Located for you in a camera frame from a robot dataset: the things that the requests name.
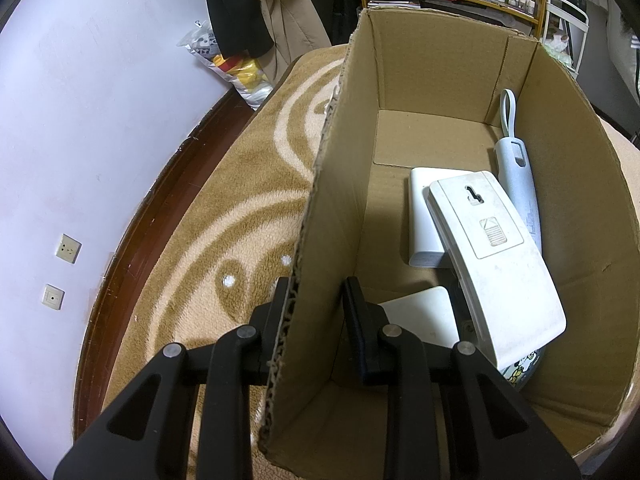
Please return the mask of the upper wall socket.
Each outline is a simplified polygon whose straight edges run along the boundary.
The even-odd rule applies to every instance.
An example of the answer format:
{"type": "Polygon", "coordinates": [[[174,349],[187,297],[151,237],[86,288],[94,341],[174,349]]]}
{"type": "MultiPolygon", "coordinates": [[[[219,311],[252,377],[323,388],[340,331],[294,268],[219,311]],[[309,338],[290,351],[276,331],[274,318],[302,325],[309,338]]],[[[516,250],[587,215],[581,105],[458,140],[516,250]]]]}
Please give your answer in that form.
{"type": "Polygon", "coordinates": [[[67,234],[62,234],[58,247],[55,249],[55,255],[70,264],[74,264],[77,260],[81,248],[81,242],[75,240],[67,234]]]}

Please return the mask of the stack of books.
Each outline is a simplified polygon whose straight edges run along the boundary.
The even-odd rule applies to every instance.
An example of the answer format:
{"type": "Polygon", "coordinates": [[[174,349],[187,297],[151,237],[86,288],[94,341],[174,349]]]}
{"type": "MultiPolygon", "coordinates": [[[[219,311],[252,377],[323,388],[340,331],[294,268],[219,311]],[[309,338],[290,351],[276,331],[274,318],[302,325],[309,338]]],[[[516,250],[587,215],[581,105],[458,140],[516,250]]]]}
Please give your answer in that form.
{"type": "Polygon", "coordinates": [[[421,3],[411,0],[370,0],[368,2],[369,9],[421,9],[421,3]]]}

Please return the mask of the cartoon cheers case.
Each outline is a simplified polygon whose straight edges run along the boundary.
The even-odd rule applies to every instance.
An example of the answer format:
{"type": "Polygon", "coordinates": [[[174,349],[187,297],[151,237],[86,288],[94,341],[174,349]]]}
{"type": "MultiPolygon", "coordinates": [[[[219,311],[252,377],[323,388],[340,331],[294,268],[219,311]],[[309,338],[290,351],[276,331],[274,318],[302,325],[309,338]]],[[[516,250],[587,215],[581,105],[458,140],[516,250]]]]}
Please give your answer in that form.
{"type": "Polygon", "coordinates": [[[544,348],[540,348],[504,368],[501,375],[515,390],[520,391],[536,372],[543,356],[544,348]]]}

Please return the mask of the beige trench coat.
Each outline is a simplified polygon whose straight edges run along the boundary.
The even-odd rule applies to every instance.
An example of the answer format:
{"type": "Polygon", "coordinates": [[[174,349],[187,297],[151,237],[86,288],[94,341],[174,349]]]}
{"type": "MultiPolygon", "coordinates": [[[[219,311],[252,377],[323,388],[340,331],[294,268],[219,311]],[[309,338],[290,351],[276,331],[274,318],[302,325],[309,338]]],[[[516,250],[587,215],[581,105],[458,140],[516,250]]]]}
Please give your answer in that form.
{"type": "Polygon", "coordinates": [[[262,18],[273,40],[258,58],[272,84],[278,84],[296,58],[331,43],[311,0],[259,0],[262,18]]]}

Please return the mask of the cardboard box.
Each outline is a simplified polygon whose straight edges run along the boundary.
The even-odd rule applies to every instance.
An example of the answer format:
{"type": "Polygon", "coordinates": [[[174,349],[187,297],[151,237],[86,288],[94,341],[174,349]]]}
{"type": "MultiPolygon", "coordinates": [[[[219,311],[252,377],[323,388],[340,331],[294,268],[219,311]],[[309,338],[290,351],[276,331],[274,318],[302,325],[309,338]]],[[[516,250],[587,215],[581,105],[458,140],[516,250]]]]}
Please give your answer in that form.
{"type": "Polygon", "coordinates": [[[437,11],[364,12],[314,164],[259,446],[306,479],[377,479],[386,402],[338,374],[336,300],[356,276],[372,302],[442,280],[408,263],[414,167],[491,170],[499,96],[518,99],[544,261],[566,314],[524,390],[579,463],[639,405],[639,153],[600,122],[536,40],[437,11]]]}

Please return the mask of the white router box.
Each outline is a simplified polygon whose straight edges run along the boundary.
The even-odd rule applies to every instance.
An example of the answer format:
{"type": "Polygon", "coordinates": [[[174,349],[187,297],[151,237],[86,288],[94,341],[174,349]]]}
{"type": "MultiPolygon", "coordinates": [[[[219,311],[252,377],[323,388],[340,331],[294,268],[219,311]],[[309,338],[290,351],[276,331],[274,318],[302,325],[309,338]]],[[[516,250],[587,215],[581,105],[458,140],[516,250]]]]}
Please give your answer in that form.
{"type": "Polygon", "coordinates": [[[475,328],[477,345],[504,370],[566,329],[544,258],[488,171],[436,180],[425,191],[475,328]]]}

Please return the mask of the plastic bag with toys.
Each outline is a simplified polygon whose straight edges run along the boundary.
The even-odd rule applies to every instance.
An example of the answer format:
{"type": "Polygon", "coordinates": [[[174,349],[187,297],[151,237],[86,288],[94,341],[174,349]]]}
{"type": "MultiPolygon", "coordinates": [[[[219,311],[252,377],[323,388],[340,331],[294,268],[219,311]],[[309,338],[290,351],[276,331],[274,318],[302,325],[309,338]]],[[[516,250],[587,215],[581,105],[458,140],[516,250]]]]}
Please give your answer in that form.
{"type": "Polygon", "coordinates": [[[196,21],[194,29],[185,34],[177,46],[231,84],[252,110],[258,110],[270,95],[272,84],[254,58],[245,54],[228,58],[222,55],[209,20],[196,21]]]}

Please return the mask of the grey white power bank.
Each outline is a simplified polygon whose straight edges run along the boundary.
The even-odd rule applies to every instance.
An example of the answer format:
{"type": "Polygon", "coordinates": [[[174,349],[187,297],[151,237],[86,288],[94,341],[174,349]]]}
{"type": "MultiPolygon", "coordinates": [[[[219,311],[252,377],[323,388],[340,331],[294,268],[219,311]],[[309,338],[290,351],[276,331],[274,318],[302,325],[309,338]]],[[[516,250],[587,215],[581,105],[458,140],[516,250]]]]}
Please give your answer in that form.
{"type": "Polygon", "coordinates": [[[523,140],[515,135],[516,97],[511,89],[500,94],[499,115],[503,137],[495,145],[498,181],[542,252],[541,227],[532,166],[523,140]]]}

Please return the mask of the white square charger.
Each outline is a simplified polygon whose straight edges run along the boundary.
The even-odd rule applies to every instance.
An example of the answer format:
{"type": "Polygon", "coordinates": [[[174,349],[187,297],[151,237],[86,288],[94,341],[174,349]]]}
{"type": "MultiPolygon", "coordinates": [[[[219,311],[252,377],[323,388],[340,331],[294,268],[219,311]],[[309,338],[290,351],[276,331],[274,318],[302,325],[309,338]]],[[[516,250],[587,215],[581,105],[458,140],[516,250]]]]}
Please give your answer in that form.
{"type": "Polygon", "coordinates": [[[388,322],[415,334],[420,341],[452,348],[460,335],[447,289],[435,286],[382,303],[388,322]]]}

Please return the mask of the white metal cart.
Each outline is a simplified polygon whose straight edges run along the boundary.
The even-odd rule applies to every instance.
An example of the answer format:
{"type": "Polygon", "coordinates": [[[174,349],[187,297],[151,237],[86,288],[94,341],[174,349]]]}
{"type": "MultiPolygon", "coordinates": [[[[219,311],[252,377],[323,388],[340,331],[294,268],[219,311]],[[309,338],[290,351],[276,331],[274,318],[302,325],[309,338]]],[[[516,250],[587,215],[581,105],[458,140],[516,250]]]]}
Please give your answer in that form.
{"type": "Polygon", "coordinates": [[[547,0],[540,42],[574,79],[582,66],[588,32],[586,11],[568,0],[547,0]]]}

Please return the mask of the lower wall socket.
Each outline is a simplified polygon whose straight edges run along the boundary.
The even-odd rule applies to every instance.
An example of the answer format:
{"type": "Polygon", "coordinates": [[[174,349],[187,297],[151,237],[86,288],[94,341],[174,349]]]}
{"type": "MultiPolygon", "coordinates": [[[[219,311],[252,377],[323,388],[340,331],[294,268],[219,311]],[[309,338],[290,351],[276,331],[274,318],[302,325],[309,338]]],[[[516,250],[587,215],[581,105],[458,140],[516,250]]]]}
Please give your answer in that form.
{"type": "Polygon", "coordinates": [[[64,299],[65,292],[53,285],[45,284],[42,294],[41,303],[53,310],[60,310],[64,299]]]}

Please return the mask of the beige brown patterned carpet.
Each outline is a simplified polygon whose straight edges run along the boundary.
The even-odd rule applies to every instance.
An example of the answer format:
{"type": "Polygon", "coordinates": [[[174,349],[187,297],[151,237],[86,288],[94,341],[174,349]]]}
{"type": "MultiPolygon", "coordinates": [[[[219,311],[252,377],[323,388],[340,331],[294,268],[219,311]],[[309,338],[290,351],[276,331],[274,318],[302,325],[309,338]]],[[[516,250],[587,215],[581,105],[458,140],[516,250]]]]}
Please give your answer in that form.
{"type": "Polygon", "coordinates": [[[349,266],[364,294],[389,300],[441,283],[408,263],[412,168],[495,169],[495,105],[514,84],[516,131],[527,146],[542,249],[567,328],[524,394],[578,460],[619,438],[639,406],[639,153],[600,121],[577,84],[541,48],[510,39],[466,76],[378,95],[380,68],[437,74],[442,63],[372,47],[299,58],[194,198],[158,259],[120,346],[105,396],[114,400],[171,341],[211,344],[248,320],[291,272],[326,106],[344,64],[356,112],[343,116],[363,219],[349,230],[349,266]]]}

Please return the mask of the white power adapter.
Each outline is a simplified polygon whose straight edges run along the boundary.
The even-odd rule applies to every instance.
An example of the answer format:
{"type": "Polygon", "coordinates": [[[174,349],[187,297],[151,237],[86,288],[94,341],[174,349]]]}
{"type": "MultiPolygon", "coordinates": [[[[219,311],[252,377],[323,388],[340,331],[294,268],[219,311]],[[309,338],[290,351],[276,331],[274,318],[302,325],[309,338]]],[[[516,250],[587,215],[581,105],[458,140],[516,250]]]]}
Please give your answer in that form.
{"type": "Polygon", "coordinates": [[[466,170],[416,167],[409,174],[409,264],[415,268],[448,269],[450,259],[428,211],[424,192],[437,180],[460,177],[466,170]]]}

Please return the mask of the black hanging coat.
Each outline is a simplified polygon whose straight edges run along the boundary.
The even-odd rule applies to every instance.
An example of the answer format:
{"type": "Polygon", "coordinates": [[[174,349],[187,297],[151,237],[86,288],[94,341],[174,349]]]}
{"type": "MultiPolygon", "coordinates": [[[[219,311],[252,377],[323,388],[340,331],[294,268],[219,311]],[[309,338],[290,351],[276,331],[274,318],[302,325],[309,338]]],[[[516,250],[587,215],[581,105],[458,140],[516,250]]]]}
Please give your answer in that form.
{"type": "Polygon", "coordinates": [[[273,47],[259,0],[206,0],[208,16],[225,58],[260,58],[273,47]]]}

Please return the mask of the wall socket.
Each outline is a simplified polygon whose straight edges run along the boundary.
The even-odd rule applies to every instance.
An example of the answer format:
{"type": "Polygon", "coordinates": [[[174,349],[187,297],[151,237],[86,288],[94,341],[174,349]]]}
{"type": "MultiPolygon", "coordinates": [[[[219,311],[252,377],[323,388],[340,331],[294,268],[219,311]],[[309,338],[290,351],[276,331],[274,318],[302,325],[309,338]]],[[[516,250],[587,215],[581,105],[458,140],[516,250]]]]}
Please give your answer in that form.
{"type": "Polygon", "coordinates": [[[60,310],[64,299],[65,292],[53,285],[45,284],[42,294],[41,303],[53,310],[60,310]]]}
{"type": "Polygon", "coordinates": [[[55,249],[55,255],[70,264],[74,264],[77,260],[81,248],[81,242],[75,240],[67,234],[62,234],[58,247],[55,249]]]}

